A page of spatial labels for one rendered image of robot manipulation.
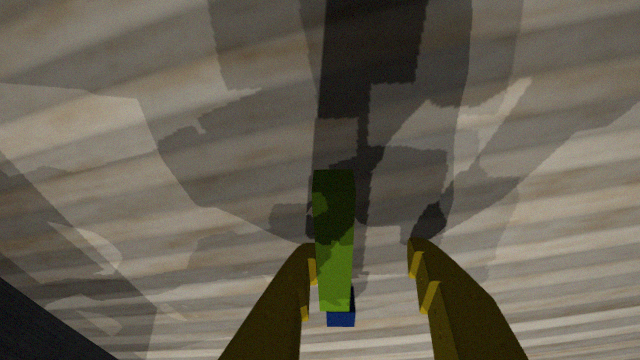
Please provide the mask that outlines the lime green rod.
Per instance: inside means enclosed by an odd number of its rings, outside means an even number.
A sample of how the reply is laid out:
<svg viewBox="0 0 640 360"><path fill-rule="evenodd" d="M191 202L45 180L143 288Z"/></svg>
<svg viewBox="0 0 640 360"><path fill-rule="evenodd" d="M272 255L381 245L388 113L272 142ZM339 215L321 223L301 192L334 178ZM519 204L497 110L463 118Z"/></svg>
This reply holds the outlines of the lime green rod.
<svg viewBox="0 0 640 360"><path fill-rule="evenodd" d="M320 311L350 309L355 203L353 169L314 170L312 206Z"/></svg>

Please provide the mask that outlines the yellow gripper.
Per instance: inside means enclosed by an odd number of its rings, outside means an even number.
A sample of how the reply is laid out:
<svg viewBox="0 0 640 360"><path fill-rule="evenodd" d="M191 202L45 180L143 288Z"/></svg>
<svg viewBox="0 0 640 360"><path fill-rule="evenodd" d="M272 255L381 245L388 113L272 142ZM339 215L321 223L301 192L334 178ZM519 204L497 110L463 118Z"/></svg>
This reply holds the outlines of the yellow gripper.
<svg viewBox="0 0 640 360"><path fill-rule="evenodd" d="M409 278L427 314L434 360L529 360L495 300L425 238L407 243ZM317 284L315 243L282 265L218 360L299 360L310 285Z"/></svg>

